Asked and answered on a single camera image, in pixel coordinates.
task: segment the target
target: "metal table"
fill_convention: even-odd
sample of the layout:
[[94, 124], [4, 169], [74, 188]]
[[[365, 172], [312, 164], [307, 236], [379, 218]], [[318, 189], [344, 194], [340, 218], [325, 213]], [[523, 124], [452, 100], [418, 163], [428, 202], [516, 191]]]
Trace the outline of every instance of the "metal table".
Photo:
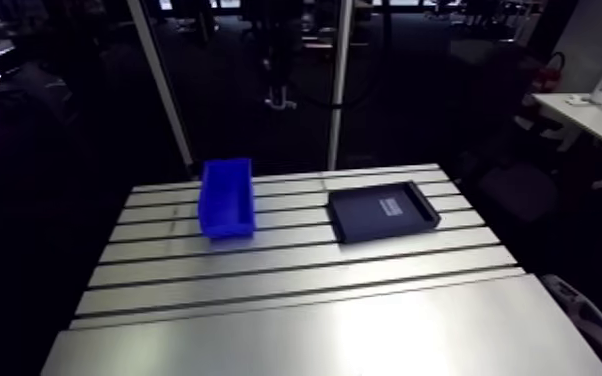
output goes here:
[[[438, 229], [336, 243], [328, 191], [410, 180]], [[254, 236], [212, 242], [200, 182], [135, 188], [43, 374], [602, 375], [438, 165], [254, 182]]]

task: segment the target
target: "blue plastic bin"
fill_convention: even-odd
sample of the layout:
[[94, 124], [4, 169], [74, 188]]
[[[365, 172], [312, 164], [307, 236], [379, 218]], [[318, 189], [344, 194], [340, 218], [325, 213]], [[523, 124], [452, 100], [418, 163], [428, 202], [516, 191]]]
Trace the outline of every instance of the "blue plastic bin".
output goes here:
[[254, 191], [249, 159], [205, 162], [198, 200], [203, 235], [211, 239], [252, 235]]

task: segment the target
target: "black tray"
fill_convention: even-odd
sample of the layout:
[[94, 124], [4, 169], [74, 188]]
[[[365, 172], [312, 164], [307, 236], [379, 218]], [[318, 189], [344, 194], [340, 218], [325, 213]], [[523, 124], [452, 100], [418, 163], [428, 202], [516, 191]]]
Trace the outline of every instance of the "black tray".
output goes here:
[[415, 234], [441, 219], [413, 182], [331, 192], [328, 211], [341, 243]]

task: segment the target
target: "black cable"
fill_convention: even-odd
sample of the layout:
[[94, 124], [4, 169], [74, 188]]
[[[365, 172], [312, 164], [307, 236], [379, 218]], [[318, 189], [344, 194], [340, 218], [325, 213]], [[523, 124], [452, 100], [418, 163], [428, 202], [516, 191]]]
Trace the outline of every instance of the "black cable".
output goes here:
[[366, 85], [366, 88], [355, 99], [350, 101], [343, 101], [343, 103], [327, 103], [319, 99], [313, 98], [311, 95], [308, 95], [303, 90], [301, 90], [299, 86], [291, 79], [289, 79], [289, 87], [292, 88], [292, 90], [294, 90], [295, 93], [299, 94], [299, 96], [301, 96], [301, 98], [303, 98], [306, 102], [318, 107], [327, 108], [331, 110], [353, 108], [360, 104], [368, 96], [370, 96], [375, 90], [376, 85], [380, 82], [381, 75], [378, 74], [378, 72], [382, 72], [385, 68], [385, 64], [387, 63], [387, 59], [392, 48], [392, 12], [390, 11], [390, 0], [382, 0], [382, 10], [383, 51], [380, 56], [380, 61], [378, 62], [378, 67], [375, 70], [372, 79]]

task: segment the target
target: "metal frame post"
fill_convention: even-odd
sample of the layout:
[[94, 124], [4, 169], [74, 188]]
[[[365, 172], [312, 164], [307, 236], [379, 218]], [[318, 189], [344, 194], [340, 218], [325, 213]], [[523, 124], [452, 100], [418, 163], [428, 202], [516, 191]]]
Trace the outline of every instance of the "metal frame post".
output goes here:
[[[354, 0], [341, 1], [341, 11], [336, 38], [336, 62], [334, 64], [334, 88], [331, 103], [343, 103], [345, 93], [345, 73], [348, 67], [348, 48], [350, 47], [350, 30], [352, 26], [352, 13]], [[338, 144], [341, 133], [341, 108], [331, 110], [331, 132], [329, 134], [328, 170], [336, 169], [338, 158]]]
[[149, 67], [152, 70], [154, 82], [156, 82], [156, 88], [159, 90], [161, 102], [166, 110], [166, 115], [168, 115], [170, 127], [173, 130], [173, 136], [175, 136], [175, 142], [177, 143], [177, 147], [180, 149], [182, 161], [184, 162], [185, 167], [189, 167], [194, 163], [194, 161], [191, 158], [189, 144], [187, 143], [187, 139], [184, 134], [182, 121], [177, 113], [177, 107], [175, 106], [175, 101], [173, 95], [171, 94], [170, 86], [168, 86], [168, 80], [163, 68], [161, 67], [159, 51], [156, 49], [156, 45], [154, 44], [152, 31], [149, 27], [149, 22], [147, 22], [147, 17], [145, 17], [145, 12], [142, 9], [142, 4], [140, 2], [141, 0], [127, 1], [128, 7], [131, 10], [131, 15], [133, 16], [135, 28], [138, 31], [138, 36], [140, 37], [140, 42], [142, 43], [142, 49], [147, 57]]

